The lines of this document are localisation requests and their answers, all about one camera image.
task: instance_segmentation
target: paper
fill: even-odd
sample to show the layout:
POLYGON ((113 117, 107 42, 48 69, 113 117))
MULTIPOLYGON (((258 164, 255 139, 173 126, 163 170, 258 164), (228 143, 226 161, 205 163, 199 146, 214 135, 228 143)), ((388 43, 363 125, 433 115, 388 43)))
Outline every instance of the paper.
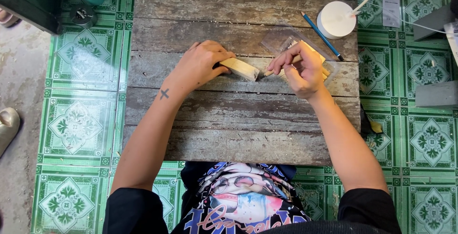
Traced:
POLYGON ((399 28, 401 26, 401 12, 399 0, 383 0, 383 26, 399 28))
POLYGON ((444 30, 447 33, 447 40, 450 44, 450 49, 452 50, 455 61, 458 65, 458 36, 455 34, 458 33, 458 22, 451 22, 444 24, 444 30))

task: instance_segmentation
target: forearm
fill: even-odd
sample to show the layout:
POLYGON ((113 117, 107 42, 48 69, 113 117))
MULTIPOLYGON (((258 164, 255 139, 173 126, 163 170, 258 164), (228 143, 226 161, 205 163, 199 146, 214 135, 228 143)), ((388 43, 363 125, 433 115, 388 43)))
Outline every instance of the forearm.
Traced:
POLYGON ((123 150, 111 193, 120 187, 152 189, 164 160, 173 121, 186 95, 183 87, 164 81, 123 150))
POLYGON ((388 192, 380 164, 326 88, 309 99, 345 190, 375 188, 388 192))

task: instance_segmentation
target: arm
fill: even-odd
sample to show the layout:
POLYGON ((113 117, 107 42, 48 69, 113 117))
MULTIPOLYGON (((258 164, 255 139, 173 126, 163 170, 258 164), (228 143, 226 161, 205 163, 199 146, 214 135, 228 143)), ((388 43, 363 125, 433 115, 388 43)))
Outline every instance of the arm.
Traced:
POLYGON ((278 74, 282 67, 295 94, 312 105, 345 190, 372 188, 388 193, 380 164, 324 86, 318 53, 299 42, 272 60, 267 69, 278 74), (304 60, 293 66, 290 63, 297 54, 304 60))
POLYGON ((164 160, 167 141, 176 113, 185 97, 221 73, 226 67, 212 69, 216 62, 235 57, 220 44, 206 40, 194 43, 175 69, 164 80, 151 107, 140 120, 119 160, 112 194, 118 188, 151 190, 164 160))

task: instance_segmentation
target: black sleeve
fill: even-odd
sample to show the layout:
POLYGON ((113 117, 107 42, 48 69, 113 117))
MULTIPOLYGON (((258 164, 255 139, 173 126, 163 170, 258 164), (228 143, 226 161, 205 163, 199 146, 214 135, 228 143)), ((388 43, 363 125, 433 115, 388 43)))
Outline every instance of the black sleeve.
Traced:
POLYGON ((391 196, 379 189, 352 189, 339 203, 337 220, 367 224, 392 234, 401 234, 391 196))
POLYGON ((168 234, 159 196, 149 190, 120 188, 107 200, 103 234, 168 234))

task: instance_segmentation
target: concrete floor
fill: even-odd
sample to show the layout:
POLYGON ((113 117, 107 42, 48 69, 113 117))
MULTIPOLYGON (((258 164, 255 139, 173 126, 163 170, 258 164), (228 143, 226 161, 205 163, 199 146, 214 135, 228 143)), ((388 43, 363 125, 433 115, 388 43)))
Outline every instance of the concrete floor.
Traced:
POLYGON ((0 27, 0 109, 15 108, 21 117, 17 136, 0 157, 2 234, 30 233, 50 37, 25 21, 0 27))

